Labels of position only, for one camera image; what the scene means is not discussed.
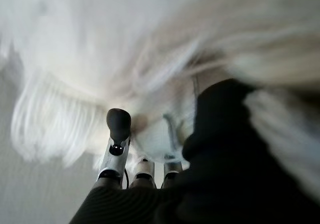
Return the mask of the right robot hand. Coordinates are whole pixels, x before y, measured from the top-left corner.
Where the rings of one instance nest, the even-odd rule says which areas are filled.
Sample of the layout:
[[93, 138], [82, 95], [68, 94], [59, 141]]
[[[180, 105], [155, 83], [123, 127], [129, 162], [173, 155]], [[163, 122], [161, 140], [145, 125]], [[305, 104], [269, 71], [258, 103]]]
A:
[[317, 224], [320, 206], [271, 156], [249, 122], [252, 87], [227, 79], [197, 99], [190, 163], [172, 187], [94, 187], [73, 224]]

